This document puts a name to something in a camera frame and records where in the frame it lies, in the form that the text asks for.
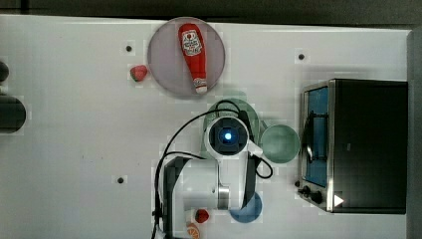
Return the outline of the black robot base link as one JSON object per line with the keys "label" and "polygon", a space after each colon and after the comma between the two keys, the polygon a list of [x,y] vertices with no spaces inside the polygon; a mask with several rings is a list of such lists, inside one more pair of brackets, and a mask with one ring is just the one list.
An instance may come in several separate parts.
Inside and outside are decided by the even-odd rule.
{"label": "black robot base link", "polygon": [[27,118],[27,111],[23,103],[9,94],[6,83],[10,75],[6,63],[0,62],[0,132],[14,133],[22,128]]}

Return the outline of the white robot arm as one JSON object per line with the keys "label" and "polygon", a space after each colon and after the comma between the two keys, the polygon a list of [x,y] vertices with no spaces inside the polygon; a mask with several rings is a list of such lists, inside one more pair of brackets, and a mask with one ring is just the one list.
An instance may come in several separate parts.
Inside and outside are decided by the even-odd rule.
{"label": "white robot arm", "polygon": [[202,158],[176,156],[164,166],[160,192],[165,239],[190,239],[191,209],[241,210],[255,196],[263,151],[254,143],[248,117],[213,119],[203,134]]}

